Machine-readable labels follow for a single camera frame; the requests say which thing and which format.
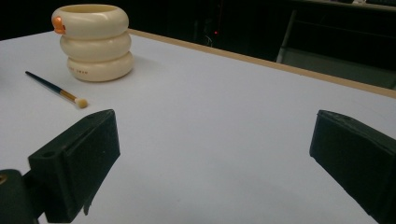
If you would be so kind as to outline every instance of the stacked ring container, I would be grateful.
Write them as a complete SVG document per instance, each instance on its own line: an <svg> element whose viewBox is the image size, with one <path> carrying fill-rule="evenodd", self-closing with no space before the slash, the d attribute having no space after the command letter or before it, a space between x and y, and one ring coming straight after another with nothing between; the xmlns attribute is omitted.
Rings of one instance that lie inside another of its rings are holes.
<svg viewBox="0 0 396 224"><path fill-rule="evenodd" d="M52 13L54 31L68 56L73 76L85 81L109 81L134 67L128 16L119 7L82 4L59 7Z"/></svg>

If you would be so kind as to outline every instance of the table surface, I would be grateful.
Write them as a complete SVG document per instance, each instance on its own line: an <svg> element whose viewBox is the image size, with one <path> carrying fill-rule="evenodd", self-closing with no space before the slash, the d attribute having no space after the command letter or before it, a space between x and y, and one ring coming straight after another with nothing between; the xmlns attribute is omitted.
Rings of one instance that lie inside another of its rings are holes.
<svg viewBox="0 0 396 224"><path fill-rule="evenodd" d="M391 91L141 32L132 32L130 74L83 82L69 74L59 39L0 42L0 169L25 174L48 141L114 109L121 155L73 223L375 223L309 147L320 109L396 138Z"/></svg>

